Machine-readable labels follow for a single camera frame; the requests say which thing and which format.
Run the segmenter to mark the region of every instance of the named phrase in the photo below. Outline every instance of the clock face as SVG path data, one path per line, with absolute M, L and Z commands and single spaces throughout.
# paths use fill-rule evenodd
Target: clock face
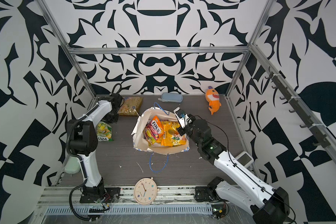
M 151 204 L 157 196 L 157 185 L 150 178 L 143 178 L 134 186 L 134 199 L 141 205 Z

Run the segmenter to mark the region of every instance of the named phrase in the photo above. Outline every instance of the table surface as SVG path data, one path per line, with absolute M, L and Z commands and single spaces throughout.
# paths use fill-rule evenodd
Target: table surface
M 224 95 L 220 95 L 221 107 L 213 115 L 208 110 L 208 102 L 204 95 L 184 95 L 181 103 L 161 102 L 158 101 L 159 97 L 158 95 L 143 95 L 140 112 L 152 107 L 154 102 L 158 102 L 164 110 L 168 111 L 180 107 L 187 114 L 199 115 L 202 119 L 222 128 L 228 135 L 229 151 L 233 156 L 237 156 L 243 151 Z M 200 154 L 191 140 L 189 151 L 170 154 L 163 171 L 152 172 L 149 168 L 151 153 L 133 148 L 131 132 L 137 123 L 137 118 L 136 116 L 120 116 L 116 124 L 111 124 L 113 141 L 100 141 L 97 146 L 97 166 L 105 185 L 135 185 L 144 177 L 154 177 L 154 181 L 158 185 L 206 185 L 216 176 L 223 178 L 228 183 L 235 184 L 220 169 L 208 161 L 199 159 Z M 227 140 L 224 133 L 212 125 L 210 127 L 213 137 L 226 146 Z M 150 162 L 152 169 L 160 170 L 166 160 L 166 155 L 154 153 Z M 77 186 L 82 183 L 82 180 L 81 172 L 72 176 L 65 174 L 60 186 Z

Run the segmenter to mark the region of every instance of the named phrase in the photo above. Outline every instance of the black cable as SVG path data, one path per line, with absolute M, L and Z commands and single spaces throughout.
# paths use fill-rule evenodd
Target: black cable
M 106 209 L 90 209 L 91 211 L 96 211 L 96 212 L 104 212 L 104 211 L 108 211 L 110 208 L 106 208 Z
M 202 120 L 202 118 L 199 115 L 194 115 L 194 116 L 192 116 L 192 117 L 190 117 L 188 119 L 191 120 L 191 118 L 194 118 L 194 117 L 199 117 Z
M 224 132 L 224 130 L 223 129 L 221 129 L 221 128 L 219 128 L 224 134 L 225 134 L 225 136 L 226 136 L 226 140 L 228 141 L 228 144 L 227 144 L 227 150 L 228 150 L 228 155 L 229 155 L 229 159 L 230 159 L 230 161 L 233 163 L 233 160 L 231 159 L 231 157 L 230 157 L 230 152 L 229 152 L 229 139 L 228 139 L 228 135 Z M 295 214 L 295 211 L 288 205 L 288 204 L 286 204 L 285 202 L 283 202 L 282 200 L 280 200 L 279 198 L 277 198 L 276 196 L 274 196 L 274 195 L 272 195 L 272 194 L 270 194 L 268 191 L 266 191 L 265 190 L 265 188 L 263 188 L 262 186 L 260 186 L 259 184 L 257 184 L 249 175 L 247 175 L 242 169 L 240 169 L 238 166 L 237 166 L 237 164 L 236 163 L 233 163 L 234 164 L 234 167 L 237 167 L 243 174 L 245 174 L 247 177 L 249 177 L 249 179 L 251 180 L 251 181 L 253 181 L 258 187 L 260 187 L 262 190 L 263 190 L 263 192 L 265 191 L 266 193 L 268 193 L 269 195 L 271 195 L 272 197 L 274 197 L 274 198 L 276 198 L 277 200 L 279 200 L 280 202 L 282 202 L 282 203 L 284 203 L 285 205 L 287 205 L 291 210 L 292 210 L 292 212 L 294 213 L 294 219 L 293 219 L 293 221 L 292 222 L 289 222 L 289 223 L 287 223 L 287 224 L 292 224 L 292 223 L 296 223 L 295 222 L 295 219 L 296 219 L 296 214 Z
M 116 93 L 120 93 L 120 92 L 121 92 L 121 90 L 122 90 L 122 85 L 121 85 L 121 83 L 117 83 L 116 85 L 113 86 L 113 88 L 112 88 L 112 93 L 114 92 L 116 86 L 118 86 L 118 85 L 120 86 L 120 88 L 118 89 L 118 91 L 117 91 Z
M 226 204 L 226 206 L 228 207 L 228 211 L 225 213 L 225 215 L 224 216 L 226 216 L 227 214 L 229 214 L 229 212 L 230 212 L 230 208 L 229 208 L 229 205 L 226 203 L 226 200 L 224 200 L 224 203 Z
M 122 98 L 122 104 L 120 105 L 120 108 L 124 104 L 124 102 L 125 102 L 125 100 L 124 100 L 124 98 Z
M 80 216 L 79 214 L 77 214 L 76 211 L 75 211 L 75 209 L 73 208 L 73 205 L 72 205 L 72 193 L 73 193 L 76 189 L 78 189 L 78 188 L 80 188 L 80 187 L 83 187 L 83 186 L 86 184 L 86 182 L 87 182 L 87 179 L 85 179 L 85 181 L 84 181 L 82 184 L 80 184 L 79 186 L 74 187 L 74 188 L 71 190 L 70 195 L 68 196 L 68 203 L 70 204 L 70 208 L 71 208 L 72 213 L 73 213 L 77 218 L 79 218 L 80 220 L 83 220 L 83 221 L 90 221 L 90 220 L 92 220 L 92 219 L 90 219 L 90 218 L 86 218 L 86 217 L 82 217 L 82 216 Z

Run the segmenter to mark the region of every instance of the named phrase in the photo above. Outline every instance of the shopping bag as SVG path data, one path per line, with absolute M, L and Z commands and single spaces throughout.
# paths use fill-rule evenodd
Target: shopping bag
M 133 135 L 133 147 L 136 150 L 147 151 L 147 152 L 156 152 L 159 154 L 173 154 L 178 152 L 185 152 L 189 150 L 189 138 L 186 136 L 186 143 L 184 145 L 175 146 L 175 147 L 165 147 L 157 146 L 156 144 L 148 146 L 148 142 L 144 139 L 143 130 L 147 125 L 148 121 L 152 120 L 154 116 L 157 116 L 160 120 L 170 120 L 178 121 L 175 114 L 169 111 L 164 111 L 159 107 L 151 107 L 143 112 L 141 116 L 138 117 L 136 126 L 134 127 L 132 134 Z

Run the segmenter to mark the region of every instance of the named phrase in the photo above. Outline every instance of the plush toy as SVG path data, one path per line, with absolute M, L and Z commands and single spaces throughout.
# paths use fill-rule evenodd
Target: plush toy
M 213 87 L 209 86 L 207 92 L 205 93 L 205 99 L 209 102 L 210 107 L 208 107 L 208 109 L 213 115 L 213 113 L 217 112 L 221 106 L 221 103 L 219 102 L 219 93 L 213 89 Z

